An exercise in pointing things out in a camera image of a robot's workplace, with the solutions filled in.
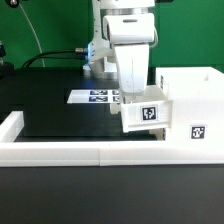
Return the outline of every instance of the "white container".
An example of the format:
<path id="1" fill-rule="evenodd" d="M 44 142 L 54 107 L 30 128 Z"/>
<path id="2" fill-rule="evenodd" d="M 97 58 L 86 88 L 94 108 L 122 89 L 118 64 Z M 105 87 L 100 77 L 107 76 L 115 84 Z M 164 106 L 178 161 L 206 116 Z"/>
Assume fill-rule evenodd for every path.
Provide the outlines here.
<path id="1" fill-rule="evenodd" d="M 122 97 L 120 102 L 124 132 L 169 128 L 171 125 L 172 101 L 156 85 L 147 86 L 144 96 L 136 97 L 134 103 L 124 104 Z"/>
<path id="2" fill-rule="evenodd" d="M 171 127 L 160 140 L 222 141 L 224 75 L 211 68 L 157 68 L 156 84 L 173 101 Z"/>

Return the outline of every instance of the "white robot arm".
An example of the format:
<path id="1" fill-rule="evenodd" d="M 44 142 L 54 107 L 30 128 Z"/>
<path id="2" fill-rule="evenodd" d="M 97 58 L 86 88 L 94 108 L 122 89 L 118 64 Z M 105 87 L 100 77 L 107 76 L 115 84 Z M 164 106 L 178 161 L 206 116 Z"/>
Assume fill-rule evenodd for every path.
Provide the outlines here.
<path id="1" fill-rule="evenodd" d="M 95 72 L 117 72 L 124 98 L 142 95 L 146 88 L 154 6 L 154 0 L 93 0 L 95 35 L 89 64 Z"/>

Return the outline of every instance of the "white border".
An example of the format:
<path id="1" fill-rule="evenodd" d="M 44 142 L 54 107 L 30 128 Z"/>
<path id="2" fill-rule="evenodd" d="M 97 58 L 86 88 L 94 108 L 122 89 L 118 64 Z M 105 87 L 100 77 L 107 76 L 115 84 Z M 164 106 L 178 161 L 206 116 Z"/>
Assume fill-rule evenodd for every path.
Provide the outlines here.
<path id="1" fill-rule="evenodd" d="M 224 145 L 218 142 L 14 143 L 23 127 L 23 112 L 12 112 L 0 125 L 0 167 L 224 163 Z"/>

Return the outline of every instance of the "cable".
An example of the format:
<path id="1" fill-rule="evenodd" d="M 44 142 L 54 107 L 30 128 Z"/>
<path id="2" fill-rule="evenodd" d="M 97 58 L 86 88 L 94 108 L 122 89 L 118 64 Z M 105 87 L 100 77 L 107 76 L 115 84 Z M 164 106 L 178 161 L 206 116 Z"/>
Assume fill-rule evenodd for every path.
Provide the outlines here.
<path id="1" fill-rule="evenodd" d="M 155 33 L 155 42 L 154 42 L 153 45 L 150 46 L 150 48 L 155 48 L 158 45 L 158 42 L 159 42 L 159 38 L 158 38 L 158 33 L 157 33 L 157 30 L 156 30 L 156 27 L 154 27 L 154 33 Z"/>
<path id="2" fill-rule="evenodd" d="M 68 54 L 68 53 L 75 53 L 75 50 L 62 50 L 62 51 L 47 51 L 41 54 L 36 55 L 35 57 L 27 60 L 23 65 L 22 68 L 28 68 L 30 65 L 39 59 L 74 59 L 74 60 L 85 60 L 84 56 L 80 57 L 48 57 L 47 55 L 54 55 L 54 54 Z"/>
<path id="3" fill-rule="evenodd" d="M 38 38 L 38 36 L 37 36 L 37 33 L 36 33 L 36 31 L 35 31 L 33 25 L 32 25 L 32 23 L 31 23 L 31 21 L 30 21 L 28 15 L 27 15 L 25 9 L 23 8 L 23 6 L 22 6 L 21 4 L 19 4 L 19 7 L 20 7 L 20 9 L 21 9 L 21 11 L 22 11 L 22 13 L 23 13 L 23 15 L 24 15 L 26 21 L 28 22 L 28 24 L 29 24 L 29 26 L 30 26 L 30 28 L 31 28 L 31 30 L 32 30 L 32 32 L 33 32 L 33 35 L 34 35 L 34 37 L 35 37 L 35 39 L 36 39 L 36 42 L 37 42 L 37 46 L 38 46 L 38 48 L 39 48 L 39 51 L 40 51 L 40 53 L 42 53 L 42 52 L 43 52 L 43 51 L 42 51 L 42 47 L 41 47 L 39 38 Z M 43 67 L 45 68 L 45 61 L 44 61 L 44 59 L 42 59 L 42 64 L 43 64 Z"/>

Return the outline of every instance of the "black surface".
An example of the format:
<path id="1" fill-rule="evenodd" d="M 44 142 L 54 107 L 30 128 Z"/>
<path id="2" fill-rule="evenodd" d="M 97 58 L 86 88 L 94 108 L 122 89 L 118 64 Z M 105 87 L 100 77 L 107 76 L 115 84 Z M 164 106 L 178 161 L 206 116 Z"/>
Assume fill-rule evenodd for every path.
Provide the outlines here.
<path id="1" fill-rule="evenodd" d="M 223 224 L 223 166 L 1 168 L 4 224 Z"/>
<path id="2" fill-rule="evenodd" d="M 85 78 L 80 69 L 28 68 L 0 81 L 0 113 L 24 111 L 25 127 L 17 141 L 128 140 L 121 116 L 109 104 L 67 104 L 72 89 L 117 89 L 116 81 Z M 143 132 L 138 140 L 154 139 Z"/>

